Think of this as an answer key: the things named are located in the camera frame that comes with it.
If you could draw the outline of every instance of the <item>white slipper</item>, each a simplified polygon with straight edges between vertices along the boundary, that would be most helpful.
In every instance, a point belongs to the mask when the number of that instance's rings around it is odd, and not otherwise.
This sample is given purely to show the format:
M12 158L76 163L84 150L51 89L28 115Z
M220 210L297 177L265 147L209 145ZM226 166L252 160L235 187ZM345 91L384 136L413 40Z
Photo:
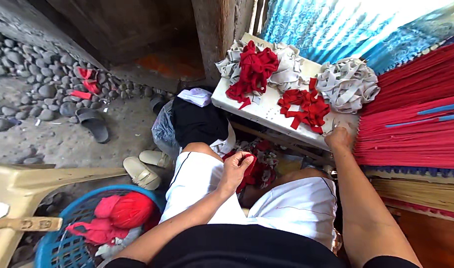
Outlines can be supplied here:
M133 182L147 190L155 190L161 183L161 178L150 170L137 157L130 156L123 161L123 167L133 178Z
M172 160L164 152L158 151L142 151L139 154L139 159L147 164L155 165L161 168L172 166Z

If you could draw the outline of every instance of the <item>black cloth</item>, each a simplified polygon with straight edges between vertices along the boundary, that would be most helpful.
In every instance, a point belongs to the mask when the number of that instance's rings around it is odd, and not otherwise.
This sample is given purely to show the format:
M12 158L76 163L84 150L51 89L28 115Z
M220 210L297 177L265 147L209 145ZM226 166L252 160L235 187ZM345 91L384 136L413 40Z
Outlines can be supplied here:
M172 125L182 148L189 143L212 144L228 137L228 120L212 103L199 107L176 97L172 103Z
M209 224L178 234L145 265L115 259L106 268L345 268L329 249L310 238L259 225ZM379 256L364 268L418 268L397 257Z

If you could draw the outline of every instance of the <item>blue cloth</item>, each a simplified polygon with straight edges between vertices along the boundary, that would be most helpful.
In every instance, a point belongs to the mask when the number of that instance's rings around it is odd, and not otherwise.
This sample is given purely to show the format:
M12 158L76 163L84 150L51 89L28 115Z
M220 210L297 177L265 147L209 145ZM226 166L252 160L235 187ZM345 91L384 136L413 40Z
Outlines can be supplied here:
M420 17L403 9L377 10L359 0L271 0L260 37L295 45L319 64L362 57L380 74L454 35L454 3Z

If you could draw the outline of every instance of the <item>black shirt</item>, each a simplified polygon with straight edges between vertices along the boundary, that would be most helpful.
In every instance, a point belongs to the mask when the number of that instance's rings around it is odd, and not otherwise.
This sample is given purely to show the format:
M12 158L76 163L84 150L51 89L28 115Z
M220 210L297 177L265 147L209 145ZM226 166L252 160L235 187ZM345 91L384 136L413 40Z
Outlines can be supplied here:
M259 225L208 224L189 228L173 238L145 265L126 258L106 268L345 268L328 248L302 235ZM364 268L418 268L397 257L379 256Z

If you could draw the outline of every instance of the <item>black slipper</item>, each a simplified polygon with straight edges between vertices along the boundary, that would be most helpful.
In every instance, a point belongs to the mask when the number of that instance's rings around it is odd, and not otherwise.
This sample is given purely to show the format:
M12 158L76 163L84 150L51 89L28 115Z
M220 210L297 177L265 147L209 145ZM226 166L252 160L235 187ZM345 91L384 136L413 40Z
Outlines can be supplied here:
M87 128L97 143L109 142L109 133L105 119L97 111L90 108L76 110L76 117L80 120L81 126Z

